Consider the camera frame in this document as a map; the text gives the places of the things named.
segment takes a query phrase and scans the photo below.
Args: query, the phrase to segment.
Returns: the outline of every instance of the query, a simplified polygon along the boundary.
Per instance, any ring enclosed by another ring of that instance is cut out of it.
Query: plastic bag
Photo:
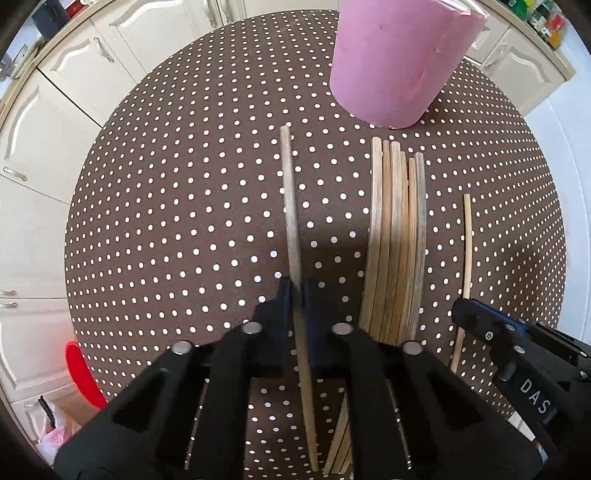
[[[55,428],[51,425],[52,422],[49,416],[46,415],[37,450],[47,463],[53,465],[57,451],[80,430],[80,425],[50,401],[45,402],[53,414]]]

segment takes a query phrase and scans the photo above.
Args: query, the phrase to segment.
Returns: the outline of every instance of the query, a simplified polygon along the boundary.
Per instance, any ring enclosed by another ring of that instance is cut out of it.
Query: pink cylinder
[[[415,124],[482,31],[488,14],[439,0],[343,0],[330,89],[378,127]]]

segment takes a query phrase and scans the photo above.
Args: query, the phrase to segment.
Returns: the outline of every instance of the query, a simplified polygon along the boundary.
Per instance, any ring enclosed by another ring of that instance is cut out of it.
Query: metal screw
[[[186,355],[193,349],[193,344],[188,340],[179,340],[172,347],[172,351],[177,355]]]
[[[407,355],[418,355],[423,351],[423,346],[418,342],[406,342],[402,346],[402,350]]]
[[[262,325],[258,322],[246,322],[242,325],[242,331],[248,335],[254,335],[262,330]]]
[[[332,331],[337,335],[348,335],[353,331],[353,327],[348,323],[335,323],[332,327]]]

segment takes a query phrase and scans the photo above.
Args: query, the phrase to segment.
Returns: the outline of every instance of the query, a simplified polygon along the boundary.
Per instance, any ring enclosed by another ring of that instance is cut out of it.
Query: round table
[[[345,320],[357,322],[361,306],[377,135],[426,159],[417,339],[449,363],[464,193],[473,198],[472,296],[556,325],[563,222],[522,116],[462,61],[416,125],[393,131],[354,118],[329,90],[337,19],[290,11],[220,28],[154,69],[96,139],[70,209],[66,281],[77,338],[107,399],[177,340],[209,343],[249,319],[288,275],[284,124],[294,135],[303,274],[339,292]],[[509,412],[485,347],[470,336],[464,346],[458,374]],[[318,380],[314,389],[322,462],[343,384]],[[255,382],[249,408],[247,476],[310,477],[297,373]]]

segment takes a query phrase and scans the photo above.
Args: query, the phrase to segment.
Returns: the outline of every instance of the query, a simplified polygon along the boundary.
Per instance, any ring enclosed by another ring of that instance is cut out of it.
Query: wooden stick
[[[398,282],[398,265],[400,263],[400,242],[402,230],[402,152],[400,143],[390,143],[390,162],[392,172],[392,215],[390,216],[390,252],[388,266],[388,280],[384,306],[384,320],[379,333],[379,341],[387,342],[392,326],[396,286]]]
[[[408,319],[404,325],[401,339],[414,340],[417,333],[418,311],[421,307],[421,297],[423,296],[423,279],[425,275],[425,247],[427,243],[427,199],[425,185],[425,161],[422,153],[416,153],[411,161],[415,165],[415,188],[416,188],[416,250],[414,258],[414,275],[411,278],[413,282],[411,302],[409,305]]]
[[[463,196],[464,201],[464,279],[462,286],[462,298],[470,298],[470,285],[472,283],[472,200],[469,193]],[[460,357],[462,355],[462,344],[466,332],[463,328],[458,327],[456,343],[453,347],[452,364],[450,369],[452,372],[457,372],[457,367],[460,364]]]
[[[366,332],[371,326],[371,317],[374,309],[376,284],[378,281],[380,238],[382,235],[382,141],[378,137],[372,138],[372,189],[371,210],[369,219],[368,253],[365,263],[365,280],[363,282],[363,298],[361,301],[361,313],[359,315],[359,328]],[[341,407],[337,420],[335,434],[333,435],[330,451],[336,449],[337,456],[350,439],[344,437],[345,428],[349,424],[349,412]],[[327,462],[323,472],[328,475],[333,465]]]
[[[343,418],[343,419],[349,418],[349,411],[348,411],[348,405],[347,405],[347,395],[345,395],[343,397],[343,403],[340,406],[339,420],[341,418]],[[333,435],[333,441],[330,444],[329,454],[326,457],[326,461],[324,463],[324,468],[322,470],[322,473],[324,475],[328,475],[329,473],[331,473],[333,463],[335,462],[336,455],[339,451],[340,444],[343,440],[343,436],[345,435],[345,430],[347,429],[347,427],[348,427],[348,424],[345,423],[344,421],[342,421],[341,423],[339,423],[337,421],[335,433]]]
[[[306,320],[301,303],[301,255],[300,240],[297,230],[296,185],[294,181],[293,161],[291,158],[291,135],[288,126],[280,130],[281,167],[283,170],[283,200],[285,205],[285,228],[287,231],[287,255],[290,265],[290,278],[293,284],[293,322],[295,351],[297,354],[298,373],[300,376],[301,406],[306,429],[308,455],[313,471],[318,470],[318,453],[316,450],[316,423],[314,421],[314,403],[312,392],[312,376],[308,362],[308,344],[306,336]]]
[[[349,450],[347,450],[347,455],[345,455],[345,461],[343,462],[343,465],[341,465],[339,473],[341,473],[342,475],[347,473],[347,470],[349,469],[349,465],[351,465],[352,459],[353,459],[353,445],[351,444],[351,446],[349,447]]]
[[[397,345],[398,331],[402,321],[404,309],[404,296],[406,291],[406,275],[408,263],[408,163],[405,152],[401,152],[400,162],[400,186],[402,197],[402,208],[400,218],[400,257],[398,261],[398,275],[396,279],[396,295],[394,297],[394,311],[387,342]]]
[[[351,435],[349,430],[349,423],[347,423],[347,428],[345,429],[345,435],[343,436],[343,441],[339,447],[339,453],[336,456],[335,463],[332,466],[331,473],[340,473],[340,470],[343,468],[343,463],[347,457],[347,452],[351,448]]]
[[[411,319],[411,304],[413,302],[413,284],[417,254],[417,163],[414,158],[408,159],[408,257],[407,270],[404,278],[404,308],[398,328],[398,342],[407,340],[407,325]]]
[[[365,281],[363,282],[363,299],[359,327],[369,331],[371,315],[374,310],[375,289],[378,282],[380,237],[382,235],[382,141],[372,138],[372,188],[371,218],[369,220],[369,241],[367,262],[365,264]]]
[[[379,246],[378,279],[376,284],[374,310],[369,327],[369,334],[379,340],[379,333],[384,321],[384,307],[388,288],[388,268],[390,257],[390,236],[392,219],[392,168],[390,159],[390,143],[382,143],[382,234]]]

